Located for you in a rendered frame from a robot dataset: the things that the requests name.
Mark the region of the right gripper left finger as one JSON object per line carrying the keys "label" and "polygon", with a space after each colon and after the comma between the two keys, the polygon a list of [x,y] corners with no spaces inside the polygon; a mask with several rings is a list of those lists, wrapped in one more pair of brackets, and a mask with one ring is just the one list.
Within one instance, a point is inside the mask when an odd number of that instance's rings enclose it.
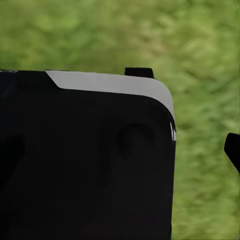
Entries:
{"label": "right gripper left finger", "polygon": [[0,138],[0,193],[25,152],[21,133]]}

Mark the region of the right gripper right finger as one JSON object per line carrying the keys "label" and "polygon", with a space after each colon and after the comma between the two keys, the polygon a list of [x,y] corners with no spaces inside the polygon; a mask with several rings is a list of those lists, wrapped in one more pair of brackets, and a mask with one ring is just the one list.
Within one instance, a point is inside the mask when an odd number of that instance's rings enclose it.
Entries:
{"label": "right gripper right finger", "polygon": [[224,151],[240,173],[240,134],[227,135]]}

